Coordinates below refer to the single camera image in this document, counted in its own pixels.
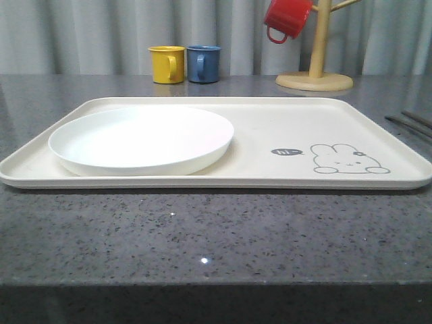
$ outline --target white plate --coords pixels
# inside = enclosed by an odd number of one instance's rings
[[[233,135],[231,122],[202,109],[126,107],[70,121],[48,144],[81,176],[172,176],[214,163]]]

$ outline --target beige tray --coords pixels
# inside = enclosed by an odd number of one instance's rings
[[[47,141],[60,125],[95,112],[155,106],[213,111],[234,125],[226,154],[192,175],[91,176],[64,169]],[[322,98],[104,98],[79,106],[0,163],[18,188],[412,189],[432,164],[349,104]]]

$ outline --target wooden mug stand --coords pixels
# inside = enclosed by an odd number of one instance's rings
[[[276,83],[278,85],[286,88],[310,91],[339,91],[354,86],[349,76],[325,73],[323,70],[331,12],[358,1],[360,0],[345,0],[332,6],[331,0],[319,0],[318,6],[312,6],[312,10],[318,13],[318,17],[309,71],[282,73],[276,78]]]

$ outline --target bunny illustration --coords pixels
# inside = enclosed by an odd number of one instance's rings
[[[316,144],[310,147],[317,173],[389,173],[379,162],[348,144]]]

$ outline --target gray curtain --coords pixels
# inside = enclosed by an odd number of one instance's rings
[[[316,13],[298,38],[276,45],[263,25],[269,4],[0,0],[0,73],[151,74],[148,47],[192,44],[221,46],[224,76],[307,70]],[[337,10],[331,15],[325,70],[430,74],[431,17],[432,0],[362,0]]]

